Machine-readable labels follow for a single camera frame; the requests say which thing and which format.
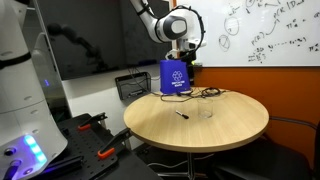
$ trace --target chair backrest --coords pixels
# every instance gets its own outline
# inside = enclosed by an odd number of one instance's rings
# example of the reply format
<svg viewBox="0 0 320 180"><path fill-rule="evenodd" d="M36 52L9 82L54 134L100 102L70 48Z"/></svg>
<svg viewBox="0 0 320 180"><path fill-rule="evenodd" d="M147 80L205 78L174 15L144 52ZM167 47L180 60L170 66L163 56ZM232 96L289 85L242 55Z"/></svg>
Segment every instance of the chair backrest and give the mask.
<svg viewBox="0 0 320 180"><path fill-rule="evenodd" d="M316 180L320 180L320 121L317 126L314 148L314 173Z"/></svg>

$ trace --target round wooden table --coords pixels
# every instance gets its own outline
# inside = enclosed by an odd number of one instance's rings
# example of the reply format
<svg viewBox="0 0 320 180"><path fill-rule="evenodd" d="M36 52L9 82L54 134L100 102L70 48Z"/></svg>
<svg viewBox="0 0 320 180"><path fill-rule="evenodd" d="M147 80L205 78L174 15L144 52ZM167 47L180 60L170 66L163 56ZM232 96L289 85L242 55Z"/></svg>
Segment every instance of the round wooden table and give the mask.
<svg viewBox="0 0 320 180"><path fill-rule="evenodd" d="M213 100L213 116L198 116L198 98L149 94L133 102L124 113L124 121L132 134L145 143L179 152L217 152L243 146L266 130L269 114L257 100L238 92L227 91ZM189 116L184 119L176 110Z"/></svg>

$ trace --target pen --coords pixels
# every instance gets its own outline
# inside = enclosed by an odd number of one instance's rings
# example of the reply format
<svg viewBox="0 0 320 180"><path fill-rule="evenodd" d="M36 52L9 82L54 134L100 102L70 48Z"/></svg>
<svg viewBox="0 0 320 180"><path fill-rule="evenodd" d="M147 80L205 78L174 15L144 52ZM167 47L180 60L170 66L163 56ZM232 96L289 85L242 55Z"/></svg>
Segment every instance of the pen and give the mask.
<svg viewBox="0 0 320 180"><path fill-rule="evenodd" d="M184 117L185 119L189 119L189 116L182 114L181 112L179 112L178 110L176 110L176 113L179 114L180 116Z"/></svg>

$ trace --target white wall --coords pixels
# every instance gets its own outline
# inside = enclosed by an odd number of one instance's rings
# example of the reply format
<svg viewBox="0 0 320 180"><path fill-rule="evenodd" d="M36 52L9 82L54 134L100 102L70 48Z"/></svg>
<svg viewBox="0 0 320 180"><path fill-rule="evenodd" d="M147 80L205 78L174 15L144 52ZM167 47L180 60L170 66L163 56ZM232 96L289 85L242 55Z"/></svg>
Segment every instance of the white wall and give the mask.
<svg viewBox="0 0 320 180"><path fill-rule="evenodd" d="M159 65L139 68L140 72L147 71L151 77L159 77ZM114 79L119 76L128 75L127 70L105 73L85 78L63 81L63 89L71 115L77 116L83 113L96 115L105 112L108 119L105 120L107 129L113 135L126 128L123 114L128 105L138 97L120 100ZM160 80L151 81L151 91L160 90ZM130 139L132 148L142 144L141 141L132 137Z"/></svg>

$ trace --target white robot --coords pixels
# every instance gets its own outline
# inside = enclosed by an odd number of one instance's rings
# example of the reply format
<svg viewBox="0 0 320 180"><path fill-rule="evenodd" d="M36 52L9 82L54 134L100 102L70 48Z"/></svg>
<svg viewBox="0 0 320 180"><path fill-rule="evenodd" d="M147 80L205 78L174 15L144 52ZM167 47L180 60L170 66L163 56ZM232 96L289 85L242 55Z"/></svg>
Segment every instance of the white robot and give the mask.
<svg viewBox="0 0 320 180"><path fill-rule="evenodd" d="M29 179L41 173L67 146L50 114L21 27L28 0L0 0L0 178ZM191 56L204 45L201 17L174 8L153 15L146 0L131 0L155 42L177 40L178 51ZM193 37L196 14L201 39Z"/></svg>

